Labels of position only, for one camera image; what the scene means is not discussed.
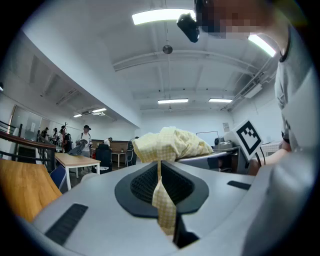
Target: wooden handrail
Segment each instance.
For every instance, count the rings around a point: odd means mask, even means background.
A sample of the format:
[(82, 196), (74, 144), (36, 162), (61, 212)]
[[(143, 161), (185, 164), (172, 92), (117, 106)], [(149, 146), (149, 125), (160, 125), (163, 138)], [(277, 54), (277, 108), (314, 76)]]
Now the wooden handrail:
[(13, 136), (13, 135), (8, 134), (3, 131), (0, 131), (0, 138), (7, 140), (7, 141), (10, 141), (10, 142), (14, 142), (17, 144), (22, 144), (22, 145), (26, 145), (26, 146), (34, 147), (34, 148), (38, 148), (38, 149), (48, 149), (48, 150), (55, 150), (56, 149), (56, 145), (45, 144), (45, 143), (41, 143), (41, 142), (28, 140), (28, 139), (21, 138), (18, 136)]

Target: backpack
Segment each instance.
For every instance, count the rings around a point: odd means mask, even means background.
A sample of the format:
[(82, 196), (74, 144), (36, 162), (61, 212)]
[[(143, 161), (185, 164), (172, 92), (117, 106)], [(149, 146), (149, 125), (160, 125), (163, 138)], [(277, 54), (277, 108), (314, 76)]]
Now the backpack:
[(82, 136), (84, 135), (84, 133), (82, 132), (81, 133), (81, 138), (80, 138), (80, 141), (82, 140)]

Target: wooden panel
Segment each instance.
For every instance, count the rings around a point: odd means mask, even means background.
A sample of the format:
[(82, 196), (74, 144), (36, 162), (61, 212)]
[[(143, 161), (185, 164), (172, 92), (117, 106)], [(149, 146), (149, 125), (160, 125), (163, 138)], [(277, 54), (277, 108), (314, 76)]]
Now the wooden panel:
[(67, 153), (55, 153), (54, 157), (63, 166), (80, 166), (80, 165), (90, 165), (97, 164), (101, 161), (85, 157), (83, 155), (68, 155)]
[(110, 142), (110, 148), (112, 152), (121, 152), (122, 149), (123, 152), (126, 152), (128, 148), (128, 142), (129, 141), (112, 141)]
[(29, 222), (62, 195), (42, 164), (0, 159), (0, 185), (12, 211)]

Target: desk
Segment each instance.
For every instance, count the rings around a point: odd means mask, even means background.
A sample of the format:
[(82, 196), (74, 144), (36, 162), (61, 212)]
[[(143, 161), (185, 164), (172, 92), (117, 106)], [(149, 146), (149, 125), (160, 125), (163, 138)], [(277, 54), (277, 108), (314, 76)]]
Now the desk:
[(43, 164), (0, 159), (0, 185), (12, 211), (29, 222), (62, 195)]
[(67, 153), (55, 153), (54, 158), (57, 159), (65, 168), (66, 184), (68, 190), (71, 189), (69, 168), (76, 168), (76, 177), (78, 178), (78, 167), (96, 166), (96, 173), (100, 174), (100, 161), (85, 157), (83, 155), (68, 155)]
[(120, 155), (126, 154), (126, 152), (112, 152), (113, 155), (118, 155), (118, 168), (120, 167)]

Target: black slot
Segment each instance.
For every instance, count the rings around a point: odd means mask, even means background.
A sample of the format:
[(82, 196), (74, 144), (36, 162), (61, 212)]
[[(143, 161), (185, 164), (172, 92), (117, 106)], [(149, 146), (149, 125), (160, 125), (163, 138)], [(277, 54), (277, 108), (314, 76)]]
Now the black slot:
[(88, 206), (74, 203), (68, 210), (49, 228), (45, 235), (59, 245), (63, 245), (75, 229)]
[(231, 180), (227, 183), (227, 185), (242, 189), (242, 190), (249, 190), (251, 185), (247, 183), (242, 183), (238, 181)]

